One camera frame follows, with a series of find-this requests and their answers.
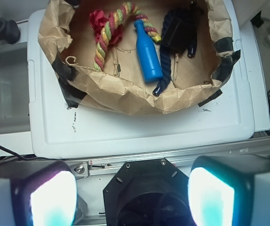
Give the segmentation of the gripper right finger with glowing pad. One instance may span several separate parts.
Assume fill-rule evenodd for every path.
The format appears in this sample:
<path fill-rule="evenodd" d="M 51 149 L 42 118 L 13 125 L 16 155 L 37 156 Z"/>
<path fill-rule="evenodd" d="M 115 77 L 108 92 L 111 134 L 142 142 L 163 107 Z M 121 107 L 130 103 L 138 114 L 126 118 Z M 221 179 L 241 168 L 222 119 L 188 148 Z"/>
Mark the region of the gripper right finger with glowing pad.
<path fill-rule="evenodd" d="M 188 200 L 198 226 L 270 226 L 270 154 L 198 157 Z"/>

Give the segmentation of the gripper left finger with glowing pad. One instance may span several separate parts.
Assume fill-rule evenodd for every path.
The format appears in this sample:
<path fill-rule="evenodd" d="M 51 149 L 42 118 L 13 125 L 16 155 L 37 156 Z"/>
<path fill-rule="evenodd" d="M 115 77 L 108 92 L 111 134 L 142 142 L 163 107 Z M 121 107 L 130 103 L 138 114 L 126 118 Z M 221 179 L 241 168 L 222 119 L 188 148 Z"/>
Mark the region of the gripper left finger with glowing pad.
<path fill-rule="evenodd" d="M 0 226 L 71 226 L 76 207 L 64 161 L 0 161 Z"/>

